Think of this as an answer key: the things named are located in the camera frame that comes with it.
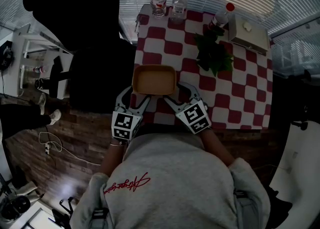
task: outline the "bottle cap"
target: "bottle cap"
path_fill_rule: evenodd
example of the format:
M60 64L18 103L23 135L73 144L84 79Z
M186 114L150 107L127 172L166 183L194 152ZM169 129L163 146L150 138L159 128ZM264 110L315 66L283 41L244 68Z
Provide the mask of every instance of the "bottle cap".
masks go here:
M227 3L227 5L225 6L226 7L226 9L228 10L228 11L234 11L235 10L235 5L233 5L232 3Z

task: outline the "green plant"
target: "green plant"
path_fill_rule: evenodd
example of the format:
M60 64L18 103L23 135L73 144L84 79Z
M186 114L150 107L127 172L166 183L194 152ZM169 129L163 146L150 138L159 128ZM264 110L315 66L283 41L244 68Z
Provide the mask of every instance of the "green plant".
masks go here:
M218 36L223 36L224 32L223 29L215 27L204 35L196 34L194 38L199 50L196 63L205 71L211 69L214 76L221 71L233 70L233 56L226 51L224 45L216 43Z

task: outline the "wooden floor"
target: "wooden floor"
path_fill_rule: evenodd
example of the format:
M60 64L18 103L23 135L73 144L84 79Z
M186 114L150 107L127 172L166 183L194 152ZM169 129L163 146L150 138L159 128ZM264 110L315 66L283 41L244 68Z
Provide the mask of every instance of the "wooden floor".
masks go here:
M39 96L40 92L29 90L21 98L36 103ZM1 104L29 105L14 98L2 98ZM83 113L70 108L68 100L48 98L46 114L55 109L62 111L62 117L48 126L49 132L57 135L63 146L79 158L100 164L111 139L111 115ZM50 150L51 159L45 154L45 146L39 143L41 131L46 129L24 130L5 140L8 159L38 184L39 193L45 192L43 201L48 204L70 196L79 200L99 167L54 147ZM235 157L250 163L264 185L269 185L276 170L272 165L279 164L287 141L287 130L218 130L216 134ZM43 135L41 141L47 142L47 136Z

